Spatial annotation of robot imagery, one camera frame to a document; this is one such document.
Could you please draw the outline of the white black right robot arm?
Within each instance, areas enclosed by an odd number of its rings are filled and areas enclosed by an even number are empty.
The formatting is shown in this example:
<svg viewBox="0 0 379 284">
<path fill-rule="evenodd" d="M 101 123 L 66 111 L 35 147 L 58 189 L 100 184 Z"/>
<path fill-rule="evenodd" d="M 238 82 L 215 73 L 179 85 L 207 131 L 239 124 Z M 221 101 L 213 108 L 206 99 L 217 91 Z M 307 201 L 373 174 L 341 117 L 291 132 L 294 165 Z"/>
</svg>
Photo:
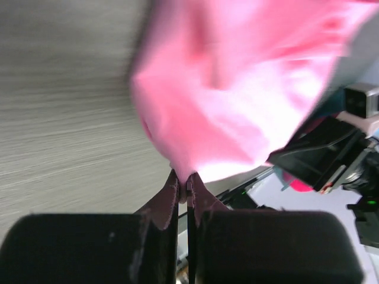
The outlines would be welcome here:
<svg viewBox="0 0 379 284">
<path fill-rule="evenodd" d="M 341 187 L 360 195 L 347 208 L 360 243 L 378 247 L 378 140 L 356 126 L 327 117 L 316 128 L 269 155 L 280 168 L 318 193 Z"/>
</svg>

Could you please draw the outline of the light pink t shirt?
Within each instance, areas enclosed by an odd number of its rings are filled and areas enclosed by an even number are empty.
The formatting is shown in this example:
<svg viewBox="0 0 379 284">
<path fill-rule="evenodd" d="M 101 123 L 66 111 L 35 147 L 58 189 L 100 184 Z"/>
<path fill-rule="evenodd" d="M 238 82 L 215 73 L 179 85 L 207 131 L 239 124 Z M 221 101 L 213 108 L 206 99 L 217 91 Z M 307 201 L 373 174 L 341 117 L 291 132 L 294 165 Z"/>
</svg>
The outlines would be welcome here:
<svg viewBox="0 0 379 284">
<path fill-rule="evenodd" d="M 318 103 L 377 1 L 156 1 L 130 79 L 179 180 L 263 165 Z"/>
</svg>

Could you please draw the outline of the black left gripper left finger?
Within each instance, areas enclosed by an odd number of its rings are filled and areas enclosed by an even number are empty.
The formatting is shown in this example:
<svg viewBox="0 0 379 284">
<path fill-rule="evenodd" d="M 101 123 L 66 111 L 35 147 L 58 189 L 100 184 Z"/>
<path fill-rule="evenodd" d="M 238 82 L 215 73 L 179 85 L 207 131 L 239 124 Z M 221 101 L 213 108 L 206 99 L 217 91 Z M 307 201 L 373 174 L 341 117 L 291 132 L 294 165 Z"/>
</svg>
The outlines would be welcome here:
<svg viewBox="0 0 379 284">
<path fill-rule="evenodd" d="M 2 283 L 174 283 L 179 180 L 133 214 L 29 214 L 1 245 Z"/>
</svg>

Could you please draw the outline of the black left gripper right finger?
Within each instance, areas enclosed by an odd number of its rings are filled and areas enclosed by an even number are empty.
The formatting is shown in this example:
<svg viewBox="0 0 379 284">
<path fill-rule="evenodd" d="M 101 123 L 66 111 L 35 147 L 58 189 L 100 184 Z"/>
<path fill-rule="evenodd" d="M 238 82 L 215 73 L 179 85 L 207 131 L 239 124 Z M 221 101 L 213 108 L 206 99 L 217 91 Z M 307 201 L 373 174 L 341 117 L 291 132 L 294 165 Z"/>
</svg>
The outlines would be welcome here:
<svg viewBox="0 0 379 284">
<path fill-rule="evenodd" d="M 187 180 L 190 283 L 362 283 L 345 227 L 322 211 L 228 209 Z"/>
</svg>

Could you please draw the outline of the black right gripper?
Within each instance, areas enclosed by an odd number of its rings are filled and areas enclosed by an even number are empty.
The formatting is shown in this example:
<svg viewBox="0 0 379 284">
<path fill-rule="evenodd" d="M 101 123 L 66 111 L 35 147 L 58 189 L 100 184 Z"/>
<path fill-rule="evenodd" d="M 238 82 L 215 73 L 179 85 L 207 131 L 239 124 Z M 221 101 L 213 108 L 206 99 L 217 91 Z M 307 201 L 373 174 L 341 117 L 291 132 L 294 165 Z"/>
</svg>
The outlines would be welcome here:
<svg viewBox="0 0 379 284">
<path fill-rule="evenodd" d="M 268 162 L 315 191 L 335 188 L 367 148 L 366 134 L 334 117 L 326 117 L 304 136 L 272 152 Z"/>
</svg>

